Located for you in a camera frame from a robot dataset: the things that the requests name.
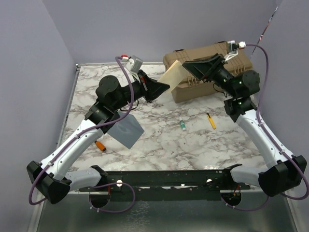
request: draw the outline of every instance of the lavender wall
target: lavender wall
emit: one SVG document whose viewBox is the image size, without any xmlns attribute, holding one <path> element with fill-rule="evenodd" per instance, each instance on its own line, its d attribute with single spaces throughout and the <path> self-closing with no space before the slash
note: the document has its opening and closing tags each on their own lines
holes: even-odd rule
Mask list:
<svg viewBox="0 0 309 232">
<path fill-rule="evenodd" d="M 283 0 L 260 45 L 269 55 L 269 81 L 263 100 L 265 121 L 279 139 L 309 161 L 309 1 Z M 258 49 L 252 57 L 254 67 L 264 78 L 265 58 Z M 309 178 L 309 168 L 305 172 Z M 304 183 L 295 188 L 305 193 Z M 295 202 L 301 212 L 297 218 L 309 231 L 309 199 Z"/>
<path fill-rule="evenodd" d="M 78 63 L 162 61 L 222 40 L 255 43 L 278 0 L 43 0 Z"/>
<path fill-rule="evenodd" d="M 32 160 L 55 149 L 75 65 L 40 0 L 0 1 L 0 231 L 27 230 Z"/>
</svg>

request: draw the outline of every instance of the marble table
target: marble table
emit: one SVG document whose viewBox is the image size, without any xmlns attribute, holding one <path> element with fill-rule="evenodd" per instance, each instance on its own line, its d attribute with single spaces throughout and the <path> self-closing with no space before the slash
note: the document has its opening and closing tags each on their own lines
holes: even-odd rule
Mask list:
<svg viewBox="0 0 309 232">
<path fill-rule="evenodd" d="M 165 71 L 163 64 L 143 65 L 149 77 L 159 78 Z M 82 66 L 65 129 L 64 139 L 77 128 L 89 107 L 95 102 L 95 90 L 106 75 L 125 77 L 116 65 Z M 106 147 L 101 152 L 92 144 L 71 168 L 87 169 L 98 165 L 106 171 L 137 170 L 192 170 L 218 169 L 235 163 L 262 167 L 264 161 L 246 133 L 228 117 L 222 93 L 183 103 L 175 103 L 171 94 L 163 94 L 153 103 L 142 99 L 132 114 L 145 130 L 129 150 L 109 135 L 101 141 Z M 209 113 L 217 129 L 207 119 Z M 182 131 L 179 117 L 187 131 Z"/>
</svg>

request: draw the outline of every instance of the purple cable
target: purple cable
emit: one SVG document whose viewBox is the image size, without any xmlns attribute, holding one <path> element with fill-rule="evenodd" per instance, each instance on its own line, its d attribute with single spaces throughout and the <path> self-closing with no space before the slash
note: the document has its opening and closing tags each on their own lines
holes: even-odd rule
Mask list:
<svg viewBox="0 0 309 232">
<path fill-rule="evenodd" d="M 264 55 L 265 55 L 265 58 L 266 58 L 266 74 L 265 74 L 265 80 L 264 80 L 264 84 L 263 84 L 263 87 L 262 87 L 262 90 L 261 90 L 261 94 L 260 94 L 260 100 L 259 100 L 259 104 L 258 104 L 258 107 L 257 107 L 257 111 L 256 111 L 256 117 L 257 117 L 257 120 L 261 126 L 261 128 L 263 129 L 263 131 L 265 132 L 265 134 L 268 136 L 268 138 L 272 141 L 272 143 L 277 147 L 277 149 L 283 154 L 284 157 L 286 157 L 291 163 L 292 165 L 296 168 L 296 170 L 299 172 L 300 176 L 303 178 L 304 182 L 305 182 L 305 185 L 306 185 L 306 193 L 304 196 L 302 197 L 292 197 L 292 196 L 288 196 L 284 193 L 282 193 L 283 196 L 287 197 L 287 198 L 290 198 L 292 200 L 303 200 L 303 199 L 306 199 L 308 196 L 309 196 L 309 183 L 308 183 L 308 180 L 306 179 L 305 175 L 303 174 L 303 172 L 300 170 L 299 166 L 292 160 L 292 158 L 290 156 L 288 156 L 288 154 L 286 154 L 283 149 L 281 148 L 281 146 L 275 141 L 275 139 L 271 136 L 271 134 L 268 132 L 268 130 L 265 128 L 264 124 L 261 123 L 262 120 L 261 120 L 261 105 L 262 105 L 262 99 L 263 99 L 263 96 L 264 96 L 264 91 L 265 91 L 265 87 L 266 87 L 266 83 L 267 83 L 267 79 L 268 79 L 268 67 L 269 67 L 269 61 L 268 61 L 268 55 L 267 55 L 267 52 L 264 48 L 262 48 L 261 46 L 259 45 L 256 45 L 256 44 L 247 44 L 247 46 L 254 46 L 254 47 L 258 47 L 260 48 L 263 52 L 264 52 Z"/>
<path fill-rule="evenodd" d="M 120 120 L 124 119 L 126 116 L 129 115 L 130 111 L 132 110 L 133 108 L 133 102 L 134 102 L 134 90 L 133 90 L 133 86 L 132 86 L 132 83 L 130 81 L 130 77 L 128 76 L 128 74 L 126 73 L 126 70 L 125 68 L 123 67 L 123 65 L 121 64 L 120 60 L 122 59 L 122 57 L 115 57 L 116 59 L 116 62 L 118 63 L 119 67 L 121 68 L 121 70 L 123 71 L 125 77 L 126 77 L 126 80 L 128 81 L 128 85 L 129 85 L 129 89 L 130 89 L 130 94 L 131 94 L 131 102 L 129 104 L 129 109 L 128 111 L 126 111 L 126 113 L 124 115 L 122 115 L 120 118 L 114 120 L 114 121 L 110 121 L 110 122 L 105 122 L 105 123 L 101 123 L 101 124 L 98 124 L 98 125 L 95 125 L 93 127 L 89 127 L 85 130 L 83 130 L 82 132 L 80 132 L 79 134 L 77 134 L 77 137 L 80 137 L 82 136 L 83 134 L 87 133 L 88 131 L 92 130 L 92 129 L 96 129 L 96 128 L 100 128 L 100 127 L 104 127 L 104 126 L 108 126 L 110 124 L 114 124 L 116 122 L 119 122 Z M 77 138 L 73 138 L 71 139 L 60 151 L 57 155 L 55 155 L 55 157 L 50 161 L 50 163 L 54 163 L 58 158 L 59 156 L 76 140 Z M 34 180 L 32 186 L 31 186 L 31 189 L 30 189 L 30 193 L 29 193 L 29 196 L 28 196 L 28 201 L 29 201 L 29 204 L 31 205 L 37 205 L 37 204 L 40 204 L 42 203 L 43 201 L 46 200 L 46 198 L 43 198 L 41 200 L 39 200 L 38 202 L 33 202 L 32 201 L 32 195 L 33 195 L 33 192 L 34 192 L 34 189 L 39 181 L 39 179 L 42 177 L 43 173 L 46 172 L 46 170 L 50 167 L 50 165 L 46 165 L 42 171 L 38 174 L 37 178 Z"/>
<path fill-rule="evenodd" d="M 253 209 L 236 208 L 236 207 L 231 206 L 230 204 L 226 203 L 226 201 L 222 197 L 221 197 L 221 200 L 226 204 L 227 207 L 230 207 L 232 209 L 236 209 L 236 210 L 239 210 L 239 211 L 250 212 L 250 211 L 256 211 L 256 210 L 264 208 L 267 205 L 268 201 L 269 201 L 269 196 L 267 196 L 266 201 L 261 206 L 259 206 L 257 208 L 253 208 Z"/>
<path fill-rule="evenodd" d="M 116 211 L 114 211 L 114 210 L 102 209 L 102 208 L 95 208 L 95 207 L 92 205 L 91 199 L 89 198 L 89 203 L 90 203 L 90 205 L 91 205 L 91 208 L 90 208 L 90 209 L 94 208 L 94 209 L 96 209 L 96 210 L 98 210 L 98 211 L 105 212 L 105 213 L 119 214 L 119 213 L 123 213 L 123 212 L 129 210 L 130 208 L 132 208 L 133 205 L 134 205 L 134 203 L 135 203 L 135 191 L 134 191 L 134 188 L 133 188 L 131 185 L 129 185 L 129 184 L 127 184 L 127 183 L 110 183 L 110 184 L 106 184 L 106 185 L 95 186 L 95 187 L 92 187 L 92 188 L 93 188 L 93 189 L 98 189 L 98 188 L 108 187 L 108 186 L 111 186 L 111 185 L 119 185 L 119 184 L 123 184 L 123 185 L 128 186 L 128 187 L 131 189 L 132 193 L 133 193 L 132 203 L 131 203 L 127 208 L 125 208 L 125 209 L 123 209 L 123 210 L 116 210 Z"/>
</svg>

